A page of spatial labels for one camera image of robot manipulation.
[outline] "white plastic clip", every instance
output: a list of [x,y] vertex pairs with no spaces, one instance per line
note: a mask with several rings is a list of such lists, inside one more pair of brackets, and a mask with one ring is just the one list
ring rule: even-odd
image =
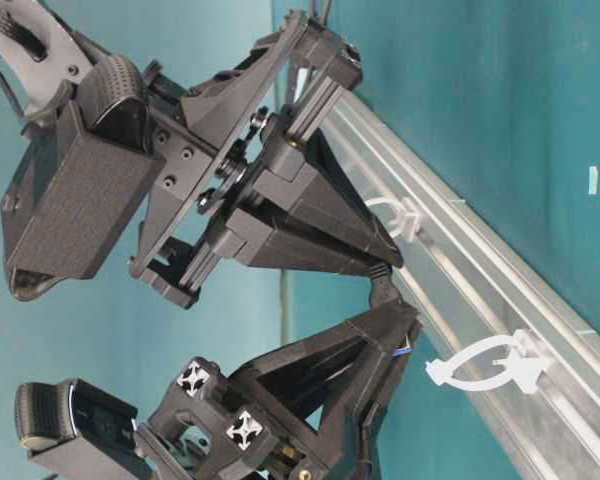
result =
[[416,233],[420,230],[421,214],[410,198],[404,197],[402,201],[395,198],[377,197],[365,202],[367,207],[376,205],[390,205],[396,212],[396,218],[389,222],[393,229],[389,232],[391,238],[397,238],[404,233],[405,239],[413,243]]
[[[516,330],[513,336],[496,335],[485,338],[464,350],[456,353],[449,360],[440,359],[427,362],[426,371],[438,386],[448,384],[467,392],[485,392],[499,388],[513,380],[525,394],[533,394],[538,390],[540,374],[549,368],[550,361],[543,357],[528,357],[523,341],[527,336],[524,330]],[[504,370],[489,379],[464,381],[453,378],[453,373],[466,362],[496,347],[509,347],[507,358],[494,360],[494,365],[501,365]]]

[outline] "screw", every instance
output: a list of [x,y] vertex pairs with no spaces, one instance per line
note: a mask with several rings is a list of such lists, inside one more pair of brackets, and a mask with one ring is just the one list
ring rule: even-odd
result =
[[164,186],[166,188],[171,188],[176,184],[176,177],[174,177],[173,175],[169,175],[167,178],[164,179]]
[[158,143],[166,143],[168,138],[169,138],[169,135],[167,134],[167,132],[165,132],[164,130],[161,130],[160,132],[158,132],[158,135],[156,136],[156,141]]

